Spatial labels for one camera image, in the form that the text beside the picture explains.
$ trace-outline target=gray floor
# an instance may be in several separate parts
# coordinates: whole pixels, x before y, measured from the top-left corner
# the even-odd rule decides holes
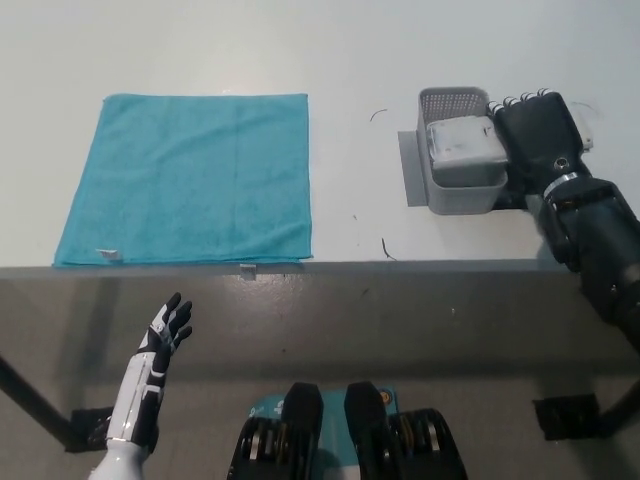
[[[640,478],[640,425],[612,441],[545,442],[531,401],[640,372],[567,274],[263,276],[0,281],[1,353],[64,412],[113,403],[128,357],[176,290],[195,333],[172,363],[149,479],[223,479],[248,407],[295,380],[394,385],[402,409],[438,408],[471,479]],[[0,478],[83,479],[0,394]]]

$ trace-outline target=robotic hand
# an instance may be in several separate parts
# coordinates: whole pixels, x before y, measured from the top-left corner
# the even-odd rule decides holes
[[[176,293],[162,306],[131,357],[107,432],[107,454],[89,480],[142,480],[158,441],[158,413],[171,356],[191,335],[191,302]]]
[[[467,480],[439,411],[425,408],[387,416],[371,382],[349,385],[344,410],[362,480]]]

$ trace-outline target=gray plastic basket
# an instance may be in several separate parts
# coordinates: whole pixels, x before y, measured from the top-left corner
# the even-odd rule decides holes
[[[495,185],[483,187],[442,187],[433,179],[427,125],[439,120],[469,115],[485,115],[487,92],[476,87],[427,88],[420,92],[418,151],[427,189],[429,208],[439,215],[487,213],[507,184],[505,172]]]

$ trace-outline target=white table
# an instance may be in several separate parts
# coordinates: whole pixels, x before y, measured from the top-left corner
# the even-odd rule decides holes
[[[116,92],[308,93],[306,270],[552,268],[526,213],[408,208],[397,132],[415,129],[425,87],[476,85],[498,100],[551,87],[594,109],[586,161],[640,212],[639,14],[634,0],[4,2],[0,272],[50,271]]]

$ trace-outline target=towel label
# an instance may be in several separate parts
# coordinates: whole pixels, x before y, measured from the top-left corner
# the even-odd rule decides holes
[[[120,252],[118,252],[117,250],[103,250],[101,248],[96,248],[96,252],[102,255],[102,258],[105,258],[107,260],[122,260]]]

